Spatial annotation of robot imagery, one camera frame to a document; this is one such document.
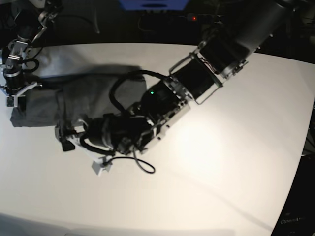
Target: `white tabletop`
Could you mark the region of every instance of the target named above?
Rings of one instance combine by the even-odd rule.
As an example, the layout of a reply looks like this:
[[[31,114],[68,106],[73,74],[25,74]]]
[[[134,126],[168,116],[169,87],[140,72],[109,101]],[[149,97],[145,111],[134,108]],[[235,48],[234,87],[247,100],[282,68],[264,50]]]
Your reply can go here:
[[[193,49],[52,47],[39,57],[38,73],[68,74],[118,63],[166,74]],[[302,153],[315,65],[261,54],[249,61],[203,105],[192,104],[142,157],[156,167],[155,175],[126,160],[98,177],[81,150],[62,152],[53,127],[13,128],[2,105],[0,212],[85,235],[269,236]],[[149,85],[155,82],[148,78]],[[87,231],[94,227],[99,231]]]

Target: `dark background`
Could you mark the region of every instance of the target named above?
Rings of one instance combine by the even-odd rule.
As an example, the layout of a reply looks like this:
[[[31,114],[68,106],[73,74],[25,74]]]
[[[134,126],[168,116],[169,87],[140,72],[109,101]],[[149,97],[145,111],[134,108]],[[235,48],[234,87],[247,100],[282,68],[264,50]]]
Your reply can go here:
[[[63,12],[35,46],[84,43],[197,45],[207,28],[228,24],[234,15],[241,14],[249,1],[190,0],[183,11],[125,11],[118,0],[62,0]],[[92,21],[93,9],[97,12],[100,34],[95,33],[92,24],[78,17]],[[213,19],[216,10],[219,17]],[[16,37],[12,19],[19,11],[15,4],[0,5],[0,47]],[[315,63],[313,17],[310,7],[298,10],[256,52]]]

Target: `gray cloth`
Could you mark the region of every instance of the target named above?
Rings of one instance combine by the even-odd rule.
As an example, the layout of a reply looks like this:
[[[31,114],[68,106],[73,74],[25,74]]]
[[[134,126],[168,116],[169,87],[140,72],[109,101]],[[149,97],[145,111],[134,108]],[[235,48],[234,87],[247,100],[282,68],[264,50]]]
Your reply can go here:
[[[119,111],[109,100],[109,90],[119,75],[138,70],[134,66],[103,66],[81,75],[47,78],[45,81],[67,81],[55,88],[34,88],[26,93],[26,109],[14,108],[11,122],[14,127],[54,126],[60,120],[60,110],[66,120],[75,124],[82,115],[89,118],[102,117],[103,114]],[[128,108],[140,101],[146,91],[143,77],[125,81],[116,91],[116,99]]]

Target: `white table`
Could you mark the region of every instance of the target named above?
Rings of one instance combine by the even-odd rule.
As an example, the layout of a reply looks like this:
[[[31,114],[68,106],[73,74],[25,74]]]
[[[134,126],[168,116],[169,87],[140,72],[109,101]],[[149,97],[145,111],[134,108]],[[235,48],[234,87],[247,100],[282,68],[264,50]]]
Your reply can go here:
[[[38,73],[68,74],[118,63],[166,74],[193,49],[52,47],[39,57]],[[249,61],[203,105],[192,105],[143,156],[156,167],[155,175],[126,160],[97,177],[81,150],[62,152],[53,127],[13,128],[2,105],[0,212],[55,225],[36,231],[49,236],[269,236],[302,153],[315,65],[260,54]],[[149,85],[155,82],[148,78]],[[25,222],[16,224],[30,235],[35,232]]]

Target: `gray fabric garment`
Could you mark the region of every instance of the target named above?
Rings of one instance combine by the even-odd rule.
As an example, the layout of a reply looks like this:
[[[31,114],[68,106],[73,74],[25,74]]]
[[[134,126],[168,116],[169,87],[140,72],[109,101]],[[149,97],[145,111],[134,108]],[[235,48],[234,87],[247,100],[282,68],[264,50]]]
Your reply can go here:
[[[135,66],[111,65],[97,68],[82,75],[70,75],[47,78],[45,81],[69,81],[58,88],[34,88],[26,93],[26,109],[14,108],[11,123],[14,127],[54,126],[61,113],[74,125],[78,118],[85,114],[89,118],[102,117],[103,114],[119,111],[109,100],[109,90],[117,81],[118,75],[138,70]],[[146,91],[143,77],[125,81],[116,91],[116,99],[128,108],[134,102],[140,101]],[[58,98],[62,98],[64,108],[60,108]]]

